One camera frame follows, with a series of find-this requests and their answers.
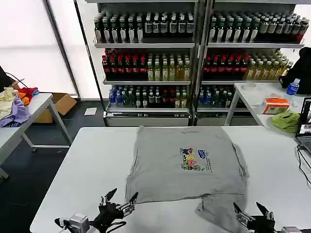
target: black bag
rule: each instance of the black bag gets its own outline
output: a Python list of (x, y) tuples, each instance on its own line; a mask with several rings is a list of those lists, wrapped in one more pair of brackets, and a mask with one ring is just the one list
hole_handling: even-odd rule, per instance
[(311, 48), (304, 47), (299, 51), (300, 58), (287, 76), (279, 77), (283, 88), (287, 88), (295, 79), (300, 79), (297, 94), (311, 94)]

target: laptop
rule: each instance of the laptop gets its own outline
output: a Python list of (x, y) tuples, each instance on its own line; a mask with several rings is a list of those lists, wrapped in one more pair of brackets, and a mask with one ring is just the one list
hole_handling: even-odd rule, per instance
[(303, 100), (300, 120), (297, 128), (296, 139), (311, 154), (311, 97)]

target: metal shelf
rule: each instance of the metal shelf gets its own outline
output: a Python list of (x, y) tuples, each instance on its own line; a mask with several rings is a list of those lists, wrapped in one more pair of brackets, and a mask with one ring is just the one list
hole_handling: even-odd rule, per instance
[(140, 48), (193, 48), (195, 43), (192, 41), (192, 38), (144, 38), (144, 43), (94, 43), (97, 48), (112, 48), (112, 49), (140, 49)]
[(198, 0), (86, 0), (87, 3), (198, 2)]
[[(230, 108), (198, 108), (199, 113), (227, 113)], [(247, 108), (236, 108), (234, 112), (249, 112)]]
[(278, 3), (278, 4), (311, 4), (310, 0), (216, 0), (216, 2), (234, 3)]
[(190, 85), (190, 81), (156, 82), (156, 81), (103, 81), (108, 85)]
[(233, 85), (234, 83), (276, 83), (277, 80), (232, 80), (232, 81), (222, 81), (222, 80), (213, 80), (213, 81), (202, 81), (202, 85)]
[(109, 107), (108, 113), (187, 113), (188, 108), (119, 108)]
[(208, 48), (285, 48), (300, 49), (303, 44), (281, 44), (281, 43), (209, 43)]

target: white cloth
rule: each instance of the white cloth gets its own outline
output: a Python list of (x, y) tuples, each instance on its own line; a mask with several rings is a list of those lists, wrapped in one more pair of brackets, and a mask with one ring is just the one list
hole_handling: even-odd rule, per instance
[(0, 119), (10, 115), (15, 98), (14, 92), (12, 87), (5, 87), (4, 91), (0, 93)]

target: orange box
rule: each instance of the orange box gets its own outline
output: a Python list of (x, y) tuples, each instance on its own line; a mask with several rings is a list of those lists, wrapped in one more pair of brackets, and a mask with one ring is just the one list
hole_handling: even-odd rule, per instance
[(286, 99), (280, 98), (264, 99), (262, 105), (264, 106), (263, 114), (283, 113), (290, 106)]

